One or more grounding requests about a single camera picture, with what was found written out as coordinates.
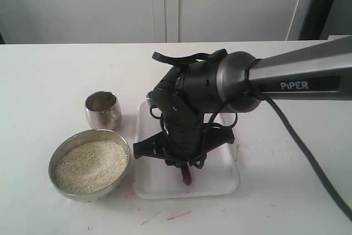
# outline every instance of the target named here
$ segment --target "stainless steel cup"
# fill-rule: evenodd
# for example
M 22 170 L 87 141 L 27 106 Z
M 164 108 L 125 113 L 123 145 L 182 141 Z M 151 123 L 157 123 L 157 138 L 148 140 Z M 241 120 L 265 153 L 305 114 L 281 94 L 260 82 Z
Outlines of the stainless steel cup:
M 116 95 L 108 91 L 91 94 L 85 102 L 86 116 L 92 129 L 116 131 L 121 124 L 122 114 Z

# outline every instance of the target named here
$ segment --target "table surface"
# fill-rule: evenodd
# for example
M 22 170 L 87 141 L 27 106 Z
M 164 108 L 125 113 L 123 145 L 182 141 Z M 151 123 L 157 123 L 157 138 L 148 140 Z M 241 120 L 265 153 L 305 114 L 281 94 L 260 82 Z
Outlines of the table surface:
M 186 56 L 226 48 L 265 58 L 320 42 L 1 45 L 0 233 L 351 234 L 352 224 L 265 102 L 239 115 L 241 183 L 231 195 L 144 200 L 132 191 L 131 173 L 109 198 L 77 203 L 58 194 L 47 173 L 59 144 L 89 129 L 84 101 L 94 91 L 118 95 L 119 132 L 132 146 L 138 104 L 169 68 L 151 59 L 153 51 Z M 352 206 L 352 102 L 278 104 Z

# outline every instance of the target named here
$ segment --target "rice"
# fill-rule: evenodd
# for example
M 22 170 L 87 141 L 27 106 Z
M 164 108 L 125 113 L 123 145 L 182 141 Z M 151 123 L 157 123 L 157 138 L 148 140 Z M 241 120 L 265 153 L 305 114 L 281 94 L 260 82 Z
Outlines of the rice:
M 58 186 L 77 195 L 101 190 L 114 182 L 127 165 L 127 153 L 113 141 L 94 141 L 76 147 L 57 162 Z

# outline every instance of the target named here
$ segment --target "stainless steel bowl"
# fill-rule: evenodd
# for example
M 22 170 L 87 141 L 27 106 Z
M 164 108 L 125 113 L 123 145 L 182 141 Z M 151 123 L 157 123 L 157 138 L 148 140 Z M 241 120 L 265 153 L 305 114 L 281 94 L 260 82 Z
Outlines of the stainless steel bowl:
M 116 143 L 121 143 L 121 140 L 124 142 L 123 148 L 126 151 L 127 154 L 127 165 L 122 174 L 110 185 L 107 187 L 98 190 L 96 192 L 90 193 L 90 194 L 85 194 L 85 195 L 76 195 L 76 194 L 71 194 L 68 192 L 65 192 L 64 190 L 61 190 L 60 187 L 57 184 L 56 181 L 56 175 L 55 175 L 55 169 L 58 160 L 68 153 L 71 149 L 78 147 L 82 144 L 86 143 L 91 143 L 93 141 L 99 141 L 99 140 L 110 140 Z M 82 202 L 88 202 L 88 201 L 94 201 L 97 200 L 98 198 L 101 198 L 108 193 L 110 193 L 113 189 L 116 187 L 120 186 L 123 182 L 123 180 L 127 176 L 127 172 L 131 166 L 131 153 L 130 149 L 128 147 L 127 141 L 121 137 L 119 134 L 111 131 L 111 130 L 105 130 L 105 129 L 90 129 L 86 130 L 84 132 L 77 133 L 73 135 L 71 138 L 67 139 L 64 141 L 54 152 L 53 156 L 50 159 L 49 162 L 49 178 L 50 181 L 53 183 L 54 187 L 56 190 L 66 196 L 69 199 L 76 200 L 76 201 L 82 201 Z

